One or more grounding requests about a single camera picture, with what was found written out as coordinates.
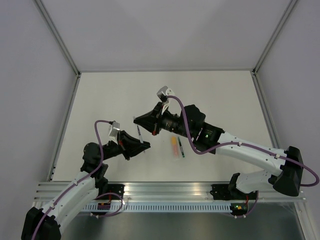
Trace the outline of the right aluminium frame post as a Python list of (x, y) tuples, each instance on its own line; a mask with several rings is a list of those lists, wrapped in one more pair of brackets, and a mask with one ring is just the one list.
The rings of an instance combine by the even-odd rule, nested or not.
[(265, 62), (265, 59), (267, 58), (268, 54), (270, 53), (273, 45), (275, 44), (277, 38), (281, 34), (283, 28), (285, 27), (286, 23), (288, 22), (289, 18), (291, 17), (294, 9), (296, 8), (297, 4), (299, 3), (299, 0), (290, 0), (283, 11), (279, 21), (276, 24), (275, 29), (273, 30), (270, 38), (268, 39), (261, 55), (259, 56), (256, 64), (254, 65), (252, 69), (252, 74), (254, 76), (257, 76), (259, 70), (261, 69), (263, 63)]

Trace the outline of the orange highlighter marker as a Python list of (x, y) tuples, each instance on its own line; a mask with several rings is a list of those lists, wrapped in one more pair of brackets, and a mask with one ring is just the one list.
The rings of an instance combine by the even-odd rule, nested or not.
[(172, 144), (172, 154), (173, 154), (173, 159), (178, 160), (180, 158), (180, 152), (177, 144)]

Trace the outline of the aluminium mounting rail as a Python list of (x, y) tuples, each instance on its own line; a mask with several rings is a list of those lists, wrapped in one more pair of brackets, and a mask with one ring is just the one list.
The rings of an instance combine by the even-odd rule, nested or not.
[[(49, 202), (64, 190), (70, 182), (68, 181), (50, 181), (40, 182), (36, 187), (33, 202)], [(214, 190), (214, 184), (224, 184), (224, 182), (109, 182), (107, 190), (123, 196), (125, 202), (245, 202), (246, 197), (241, 199), (230, 198), (226, 194)], [(306, 197), (302, 190), (299, 196), (290, 197), (272, 190), (259, 190), (258, 200), (264, 203), (282, 203), (282, 202), (305, 202)]]

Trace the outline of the left aluminium frame post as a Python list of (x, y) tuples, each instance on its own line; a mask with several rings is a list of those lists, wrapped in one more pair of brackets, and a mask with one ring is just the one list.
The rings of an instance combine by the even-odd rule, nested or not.
[(45, 4), (42, 0), (33, 0), (32, 1), (37, 8), (38, 12), (40, 13), (41, 17), (43, 18), (48, 30), (52, 34), (54, 40), (56, 41), (63, 57), (67, 61), (68, 65), (72, 69), (73, 73), (78, 77), (81, 74), (81, 71), (78, 69), (75, 61), (73, 60), (70, 51), (68, 50), (61, 34), (59, 33), (49, 11), (47, 10)]

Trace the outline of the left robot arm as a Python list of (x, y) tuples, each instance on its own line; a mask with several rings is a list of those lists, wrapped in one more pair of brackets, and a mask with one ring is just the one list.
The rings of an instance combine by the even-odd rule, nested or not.
[(151, 144), (130, 136), (124, 130), (102, 145), (90, 142), (83, 149), (83, 164), (74, 179), (51, 201), (40, 208), (32, 207), (27, 213), (22, 229), (23, 240), (59, 240), (71, 221), (95, 199), (107, 195), (122, 198), (109, 191), (105, 173), (108, 165), (103, 161), (119, 155), (126, 160), (149, 149)]

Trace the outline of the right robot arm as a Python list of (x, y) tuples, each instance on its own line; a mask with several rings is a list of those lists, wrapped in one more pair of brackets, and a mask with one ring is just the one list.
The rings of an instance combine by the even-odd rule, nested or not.
[(298, 148), (268, 148), (237, 138), (223, 129), (205, 122), (205, 114), (195, 105), (187, 105), (180, 114), (172, 114), (158, 102), (153, 110), (134, 119), (134, 123), (156, 136), (161, 130), (191, 137), (199, 152), (229, 156), (255, 165), (261, 170), (235, 173), (228, 194), (235, 199), (254, 191), (274, 189), (290, 197), (299, 195), (303, 160)]

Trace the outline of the green fineliner pen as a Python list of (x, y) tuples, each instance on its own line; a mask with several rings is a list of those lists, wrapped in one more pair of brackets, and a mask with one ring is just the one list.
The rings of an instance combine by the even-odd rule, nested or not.
[(180, 149), (180, 152), (181, 152), (181, 156), (182, 158), (185, 158), (185, 153), (184, 153), (184, 149), (183, 149), (183, 146), (182, 146), (182, 142), (181, 142), (181, 139), (180, 137), (177, 138), (178, 139), (178, 144), (179, 144), (179, 149)]

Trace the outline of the aluminium frame post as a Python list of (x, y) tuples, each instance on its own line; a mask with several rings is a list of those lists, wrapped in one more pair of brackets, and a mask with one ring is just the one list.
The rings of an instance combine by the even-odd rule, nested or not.
[(78, 77), (81, 74), (81, 71), (78, 69), (75, 61), (73, 60), (70, 51), (68, 50), (61, 34), (59, 33), (49, 11), (47, 10), (45, 4), (42, 0), (33, 0), (32, 1), (37, 8), (38, 12), (40, 13), (41, 17), (43, 18), (48, 30), (52, 34), (54, 40), (56, 41), (63, 57), (67, 61), (68, 65), (72, 69), (73, 73)]
[(281, 34), (283, 28), (285, 27), (286, 23), (288, 22), (289, 18), (291, 17), (294, 9), (296, 8), (297, 4), (299, 3), (299, 0), (290, 0), (283, 11), (279, 21), (276, 24), (275, 29), (273, 30), (270, 38), (268, 39), (261, 55), (259, 56), (256, 64), (254, 65), (252, 69), (252, 74), (254, 76), (257, 76), (259, 70), (261, 69), (263, 63), (265, 62), (265, 59), (267, 58), (268, 54), (270, 53), (273, 45), (275, 44), (277, 38)]

